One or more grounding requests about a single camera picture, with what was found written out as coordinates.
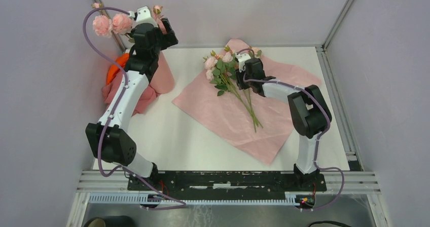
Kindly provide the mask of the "pink wrapping paper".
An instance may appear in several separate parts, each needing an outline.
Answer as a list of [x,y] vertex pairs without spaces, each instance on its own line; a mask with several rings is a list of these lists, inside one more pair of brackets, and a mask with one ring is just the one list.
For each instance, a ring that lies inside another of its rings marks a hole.
[[175,49],[169,63],[178,96],[171,110],[170,167],[183,170],[286,170],[299,151],[290,109],[277,99],[251,95],[261,127],[254,127],[244,96],[218,90],[206,76],[209,49]]

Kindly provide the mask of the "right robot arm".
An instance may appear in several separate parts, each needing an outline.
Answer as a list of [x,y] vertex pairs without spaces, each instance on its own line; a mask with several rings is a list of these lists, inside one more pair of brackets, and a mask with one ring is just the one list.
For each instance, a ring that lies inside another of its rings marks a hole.
[[313,185],[312,174],[316,166],[317,150],[321,136],[330,128],[332,115],[317,85],[294,86],[265,75],[260,58],[240,55],[235,70],[239,89],[251,88],[262,97],[274,98],[286,103],[294,129],[300,135],[299,153],[294,165],[293,185],[305,191]]

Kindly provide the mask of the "pink rose stem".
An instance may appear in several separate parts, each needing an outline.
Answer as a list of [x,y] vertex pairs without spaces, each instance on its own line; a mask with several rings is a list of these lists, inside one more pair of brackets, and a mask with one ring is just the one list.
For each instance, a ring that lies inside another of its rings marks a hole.
[[131,30],[133,26],[133,19],[129,15],[119,13],[112,19],[101,14],[96,16],[92,22],[93,30],[98,36],[111,37],[113,34],[124,35],[129,39],[130,43],[134,44]]
[[152,8],[152,17],[157,22],[159,28],[161,29],[163,34],[167,34],[166,28],[162,22],[164,16],[161,14],[163,6],[155,5]]

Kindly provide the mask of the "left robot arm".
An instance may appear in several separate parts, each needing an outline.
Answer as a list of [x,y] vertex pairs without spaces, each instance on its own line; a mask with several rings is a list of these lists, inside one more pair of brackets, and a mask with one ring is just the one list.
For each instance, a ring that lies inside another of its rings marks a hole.
[[178,44],[169,20],[163,17],[161,22],[165,32],[148,22],[133,29],[135,44],[121,69],[120,87],[99,121],[89,123],[85,129],[98,164],[112,163],[140,176],[139,182],[147,190],[154,190],[159,185],[159,176],[154,173],[156,164],[137,152],[136,143],[127,131],[138,100],[158,68],[161,51]]

